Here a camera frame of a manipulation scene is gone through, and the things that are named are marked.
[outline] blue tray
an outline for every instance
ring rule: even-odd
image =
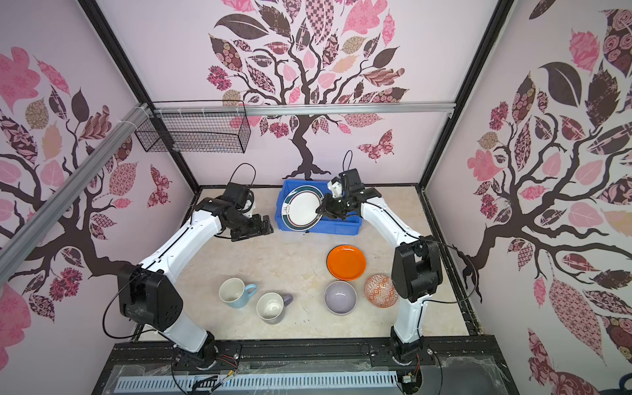
[[[283,219],[281,218],[281,206],[283,200],[292,192],[295,188],[301,185],[312,185],[318,188],[323,195],[331,193],[327,188],[327,181],[305,181],[303,179],[287,179],[283,183],[283,189],[279,193],[279,199],[277,200],[277,210],[274,215],[274,219],[277,221],[277,226],[282,231],[295,232],[288,228]],[[314,225],[307,232],[315,233],[330,233],[330,234],[345,234],[347,236],[356,236],[360,232],[360,226],[362,226],[362,218],[353,216],[345,219],[329,219],[326,217],[320,218],[320,221]]]

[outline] wire basket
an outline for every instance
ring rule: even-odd
[[[145,151],[246,152],[250,125],[243,101],[205,102],[221,102],[227,107],[225,111],[214,107],[209,112],[203,107],[156,109],[135,132]]]

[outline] light blue mug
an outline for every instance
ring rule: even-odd
[[[257,292],[254,284],[244,285],[237,277],[228,279],[219,287],[219,298],[232,308],[242,308],[248,304],[248,300]]]

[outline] blue mug handle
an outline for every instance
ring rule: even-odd
[[[254,295],[255,292],[257,292],[257,285],[256,284],[246,285],[246,288],[244,288],[244,292],[246,293],[246,296],[248,297],[248,299],[250,299],[252,295]]]
[[[283,295],[283,307],[287,307],[294,300],[292,295]]]

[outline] wall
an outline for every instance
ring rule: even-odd
[[[345,97],[452,101],[495,3],[199,0],[100,6],[153,100],[243,99],[254,106],[331,104]],[[313,50],[303,45],[305,37]],[[250,117],[246,154],[184,156],[207,185],[226,183],[226,173],[241,162],[257,167],[260,184],[330,179],[349,149],[363,181],[416,183],[444,122],[444,113]]]
[[[0,36],[5,244],[136,100],[72,0],[5,4]],[[167,240],[191,198],[167,154],[146,154],[135,137],[118,150],[0,291],[3,393],[92,390],[114,344],[100,325],[111,274]],[[132,330],[116,303],[106,322],[115,335]]]
[[[629,1],[519,2],[428,188],[523,394],[631,370],[631,28]]]

